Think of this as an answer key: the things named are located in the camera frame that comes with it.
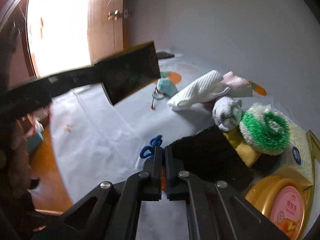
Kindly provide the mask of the wooden door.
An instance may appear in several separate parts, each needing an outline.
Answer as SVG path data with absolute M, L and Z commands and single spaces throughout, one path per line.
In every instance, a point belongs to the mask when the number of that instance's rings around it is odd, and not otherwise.
M 123 19 L 108 20 L 108 13 L 123 11 L 124 0 L 89 0 L 87 39 L 91 63 L 124 49 Z

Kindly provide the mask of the teal plush keychain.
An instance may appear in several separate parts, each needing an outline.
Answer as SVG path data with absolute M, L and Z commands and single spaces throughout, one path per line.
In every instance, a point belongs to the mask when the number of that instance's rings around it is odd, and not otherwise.
M 157 86 L 155 87 L 152 94 L 152 103 L 150 108 L 154 109 L 154 101 L 162 100 L 164 98 L 172 98 L 178 93 L 176 85 L 167 77 L 158 79 Z

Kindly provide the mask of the yellow cloth pouch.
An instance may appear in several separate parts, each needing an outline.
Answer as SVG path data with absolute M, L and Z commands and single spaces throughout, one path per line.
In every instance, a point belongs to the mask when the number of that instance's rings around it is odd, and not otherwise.
M 242 161 L 247 167 L 252 167 L 253 164 L 261 156 L 260 152 L 255 151 L 249 144 L 244 140 L 242 133 L 238 128 L 233 129 L 228 133 L 223 134 L 231 146 L 236 150 Z

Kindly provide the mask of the white persimmon print tablecloth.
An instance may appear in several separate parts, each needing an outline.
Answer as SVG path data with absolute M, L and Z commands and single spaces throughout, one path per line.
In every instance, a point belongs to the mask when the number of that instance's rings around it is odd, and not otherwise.
M 211 70 L 222 75 L 233 71 L 265 85 L 253 74 L 183 55 L 159 60 L 159 67 L 166 74 L 180 74 L 178 90 Z M 164 148 L 214 125 L 212 110 L 202 104 L 175 112 L 164 98 L 155 100 L 155 110 L 150 109 L 154 87 L 152 83 L 114 107 L 101 85 L 75 88 L 53 100 L 52 146 L 72 203 L 104 180 L 118 183 L 140 171 L 144 160 L 139 152 L 155 136 L 163 136 Z M 189 239 L 185 203 L 169 201 L 164 192 L 159 202 L 142 202 L 136 239 Z

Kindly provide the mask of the black smartphone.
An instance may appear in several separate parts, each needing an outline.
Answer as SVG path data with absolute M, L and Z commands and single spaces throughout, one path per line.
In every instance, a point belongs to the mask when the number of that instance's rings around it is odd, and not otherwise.
M 162 59 L 170 59 L 175 57 L 175 54 L 172 53 L 167 53 L 165 51 L 160 51 L 156 53 L 157 59 L 162 60 Z

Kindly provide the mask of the grey knitted sock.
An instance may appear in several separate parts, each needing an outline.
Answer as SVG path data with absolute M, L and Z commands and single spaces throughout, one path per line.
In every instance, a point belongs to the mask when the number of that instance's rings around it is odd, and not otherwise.
M 215 125 L 224 133 L 235 129 L 242 118 L 242 101 L 223 96 L 218 98 L 212 110 Z

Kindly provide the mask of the brass door knob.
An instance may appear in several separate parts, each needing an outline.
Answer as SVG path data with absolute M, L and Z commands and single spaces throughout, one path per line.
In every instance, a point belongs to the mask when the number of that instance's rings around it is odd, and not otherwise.
M 123 9 L 123 11 L 115 10 L 114 12 L 108 13 L 108 20 L 118 20 L 118 19 L 127 19 L 132 16 L 132 12 L 128 9 Z

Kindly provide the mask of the green white striped fuzzy sock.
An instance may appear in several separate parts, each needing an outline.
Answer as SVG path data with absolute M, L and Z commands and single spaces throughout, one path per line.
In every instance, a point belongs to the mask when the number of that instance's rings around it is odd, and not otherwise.
M 289 144 L 288 118 L 271 105 L 254 103 L 239 123 L 245 142 L 262 154 L 280 155 Z

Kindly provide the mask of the yellow blue tissue pack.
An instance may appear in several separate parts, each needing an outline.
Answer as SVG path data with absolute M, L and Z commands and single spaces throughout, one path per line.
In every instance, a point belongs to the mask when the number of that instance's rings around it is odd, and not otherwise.
M 296 123 L 289 121 L 289 129 L 289 144 L 280 155 L 277 173 L 294 180 L 302 190 L 305 190 L 314 182 L 309 143 L 306 133 Z

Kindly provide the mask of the teal tissue box on floor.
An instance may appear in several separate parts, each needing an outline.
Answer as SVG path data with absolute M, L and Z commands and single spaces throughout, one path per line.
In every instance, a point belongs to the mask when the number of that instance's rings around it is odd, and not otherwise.
M 39 122 L 39 120 L 33 120 L 33 126 L 27 132 L 26 139 L 27 139 L 27 153 L 32 155 L 42 144 L 43 142 L 43 135 L 44 132 L 43 125 Z

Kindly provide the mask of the black fluffy cloth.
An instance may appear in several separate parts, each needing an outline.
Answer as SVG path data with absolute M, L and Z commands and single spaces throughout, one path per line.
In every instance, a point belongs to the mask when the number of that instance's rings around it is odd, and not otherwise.
M 169 146 L 182 169 L 204 181 L 224 180 L 242 191 L 253 180 L 253 173 L 217 126 L 178 139 Z

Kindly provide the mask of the pink soft cloth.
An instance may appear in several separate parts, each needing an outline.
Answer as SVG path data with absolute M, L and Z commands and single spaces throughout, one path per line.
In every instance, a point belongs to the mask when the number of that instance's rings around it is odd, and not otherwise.
M 253 95 L 253 89 L 250 83 L 243 77 L 235 75 L 233 72 L 226 73 L 223 76 L 222 83 L 229 87 L 227 95 L 233 98 L 248 98 Z

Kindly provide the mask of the white waffle textured towel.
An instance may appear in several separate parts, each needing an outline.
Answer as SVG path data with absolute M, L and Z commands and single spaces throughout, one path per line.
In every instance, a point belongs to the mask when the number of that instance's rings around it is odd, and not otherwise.
M 196 103 L 212 101 L 223 96 L 229 90 L 230 87 L 223 83 L 223 76 L 217 70 L 212 70 L 175 94 L 167 102 L 167 106 L 173 111 L 183 111 Z

